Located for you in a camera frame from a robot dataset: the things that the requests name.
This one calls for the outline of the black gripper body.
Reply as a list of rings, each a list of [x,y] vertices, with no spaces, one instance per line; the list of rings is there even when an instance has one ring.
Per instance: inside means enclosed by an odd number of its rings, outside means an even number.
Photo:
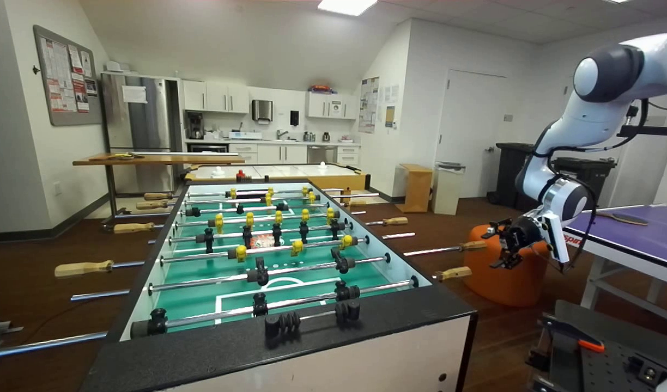
[[[532,217],[500,220],[494,223],[490,228],[502,246],[496,269],[503,270],[517,269],[521,264],[521,251],[543,239]]]

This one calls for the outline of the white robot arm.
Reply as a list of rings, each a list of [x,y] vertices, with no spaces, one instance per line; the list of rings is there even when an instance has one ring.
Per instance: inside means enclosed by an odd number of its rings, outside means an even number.
[[[521,264],[519,252],[536,241],[546,241],[561,265],[570,262],[563,227],[582,213],[592,191],[556,174],[551,157],[559,150],[592,150],[609,141],[635,100],[664,94],[667,32],[614,44],[578,63],[565,112],[542,133],[515,178],[519,191],[536,208],[498,228],[502,252],[496,269],[513,270]]]

